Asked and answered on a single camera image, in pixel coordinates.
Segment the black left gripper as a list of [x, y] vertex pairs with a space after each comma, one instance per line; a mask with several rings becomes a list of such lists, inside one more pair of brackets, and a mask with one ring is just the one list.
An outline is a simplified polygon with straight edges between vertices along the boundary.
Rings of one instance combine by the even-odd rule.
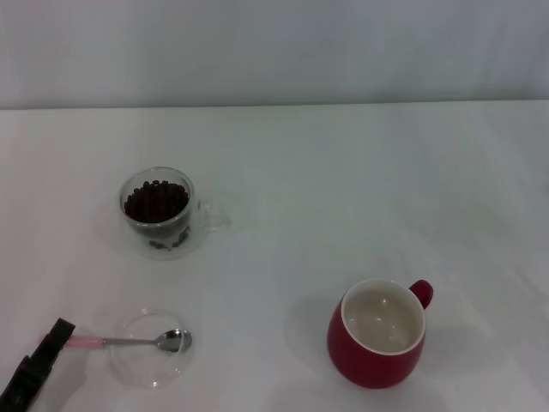
[[59, 318], [43, 338], [28, 362], [22, 362], [1, 394], [2, 408], [31, 408], [47, 373], [70, 339], [75, 325]]

